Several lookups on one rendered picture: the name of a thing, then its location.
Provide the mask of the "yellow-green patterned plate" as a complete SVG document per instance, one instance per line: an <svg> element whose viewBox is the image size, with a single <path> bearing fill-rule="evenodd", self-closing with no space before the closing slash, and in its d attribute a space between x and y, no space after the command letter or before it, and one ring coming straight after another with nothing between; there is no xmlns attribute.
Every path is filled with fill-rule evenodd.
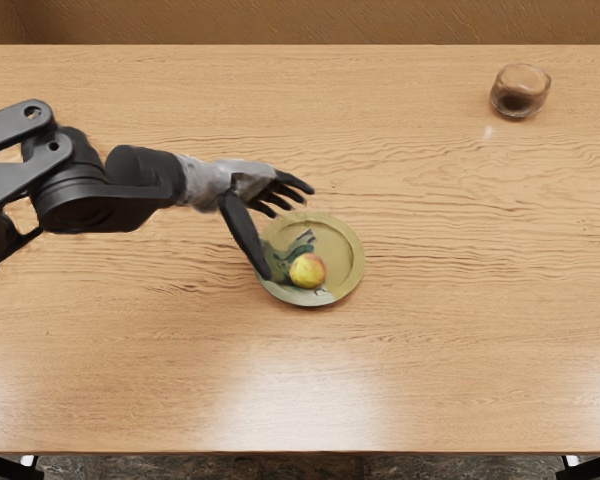
<svg viewBox="0 0 600 480"><path fill-rule="evenodd" d="M258 281L277 299L300 307L333 304L359 284L365 268L362 242L354 230L336 216L316 211L291 212L273 220L260 233L269 255L273 278ZM326 266L323 283L312 289L293 284L283 264L301 253L314 253Z"/></svg>

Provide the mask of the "clear glass cup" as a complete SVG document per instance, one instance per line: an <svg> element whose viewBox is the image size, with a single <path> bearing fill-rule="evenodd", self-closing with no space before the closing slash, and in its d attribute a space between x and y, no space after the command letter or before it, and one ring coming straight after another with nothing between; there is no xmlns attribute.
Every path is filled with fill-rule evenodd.
<svg viewBox="0 0 600 480"><path fill-rule="evenodd" d="M540 67L507 64L496 75L489 100L500 115L521 120L541 110L551 86L551 76Z"/></svg>

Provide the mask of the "yellow-red apple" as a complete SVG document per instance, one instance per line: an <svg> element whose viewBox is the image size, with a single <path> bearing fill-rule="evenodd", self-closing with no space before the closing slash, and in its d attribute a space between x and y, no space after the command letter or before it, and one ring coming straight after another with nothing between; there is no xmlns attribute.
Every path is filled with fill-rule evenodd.
<svg viewBox="0 0 600 480"><path fill-rule="evenodd" d="M326 273L323 260L315 253L304 253L298 256L289 268L291 282L303 289L315 289L322 285Z"/></svg>

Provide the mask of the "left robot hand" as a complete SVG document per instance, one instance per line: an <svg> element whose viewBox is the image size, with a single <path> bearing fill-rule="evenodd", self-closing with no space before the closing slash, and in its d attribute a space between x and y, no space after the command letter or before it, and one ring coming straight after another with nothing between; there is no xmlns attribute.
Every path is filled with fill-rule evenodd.
<svg viewBox="0 0 600 480"><path fill-rule="evenodd" d="M314 188L265 162L244 159L205 162L186 155L177 159L185 178L179 203L201 213L218 211L256 272L269 280L271 267L250 212L274 218L277 216L274 207L290 211L292 202L303 204L307 195L315 193Z"/></svg>

